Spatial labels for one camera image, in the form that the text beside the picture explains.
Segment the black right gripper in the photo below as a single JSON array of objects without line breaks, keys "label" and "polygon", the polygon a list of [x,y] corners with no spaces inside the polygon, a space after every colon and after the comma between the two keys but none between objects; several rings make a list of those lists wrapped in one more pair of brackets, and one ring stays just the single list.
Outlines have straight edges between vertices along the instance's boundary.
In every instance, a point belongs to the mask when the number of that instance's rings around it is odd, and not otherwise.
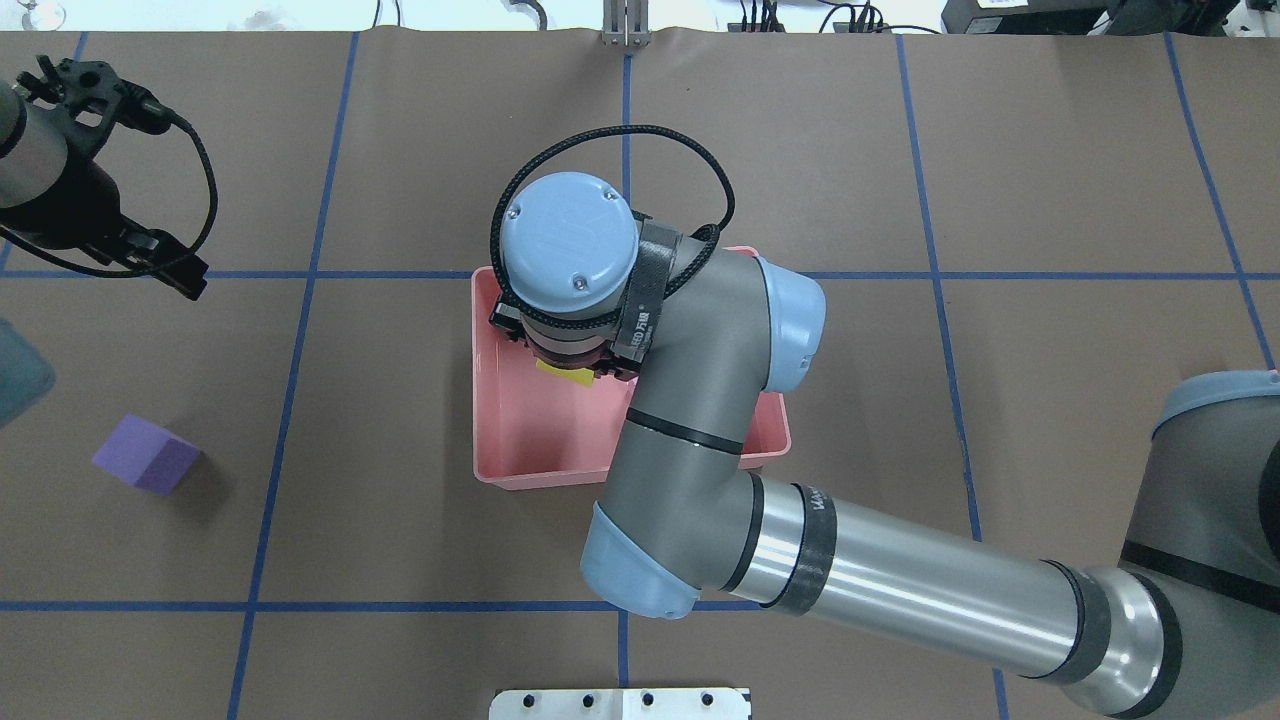
[{"label": "black right gripper", "polygon": [[589,370],[596,378],[613,375],[623,382],[639,377],[641,366],[614,352],[616,324],[573,331],[554,328],[535,322],[503,300],[495,301],[489,323],[554,369]]}]

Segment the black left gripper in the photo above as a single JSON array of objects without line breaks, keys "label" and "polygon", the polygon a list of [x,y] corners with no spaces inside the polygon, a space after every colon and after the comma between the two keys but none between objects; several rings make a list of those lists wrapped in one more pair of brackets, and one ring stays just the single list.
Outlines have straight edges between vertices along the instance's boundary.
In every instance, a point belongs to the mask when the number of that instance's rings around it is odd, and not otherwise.
[{"label": "black left gripper", "polygon": [[104,61],[37,60],[3,87],[3,228],[44,251],[78,249],[161,281],[189,301],[209,264],[165,231],[122,213],[115,181],[95,161],[116,126],[163,135],[172,111]]}]

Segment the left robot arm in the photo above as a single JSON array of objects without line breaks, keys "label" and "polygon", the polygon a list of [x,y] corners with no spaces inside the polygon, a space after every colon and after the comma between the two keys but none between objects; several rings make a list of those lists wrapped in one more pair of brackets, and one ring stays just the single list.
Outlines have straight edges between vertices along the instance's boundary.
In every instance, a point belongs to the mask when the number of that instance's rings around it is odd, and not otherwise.
[{"label": "left robot arm", "polygon": [[[211,234],[219,191],[198,131],[152,91],[122,78],[105,61],[37,59],[3,88],[3,238],[64,272],[99,279],[151,277],[195,301],[207,284],[198,255]],[[148,228],[122,210],[116,182],[97,155],[118,127],[160,136],[182,131],[207,186],[207,211],[196,240]]]}]

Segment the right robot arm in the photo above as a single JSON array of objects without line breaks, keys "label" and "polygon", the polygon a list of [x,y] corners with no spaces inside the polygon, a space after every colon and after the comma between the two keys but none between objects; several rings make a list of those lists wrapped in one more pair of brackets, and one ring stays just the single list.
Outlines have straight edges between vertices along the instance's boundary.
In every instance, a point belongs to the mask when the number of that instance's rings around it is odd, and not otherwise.
[{"label": "right robot arm", "polygon": [[1226,717],[1277,697],[1277,373],[1171,392],[1119,560],[1021,559],[740,466],[759,397],[804,379],[812,278],[635,213],[595,176],[513,178],[493,323],[556,366],[636,380],[581,573],[657,619],[721,591],[974,659],[1112,719]]}]

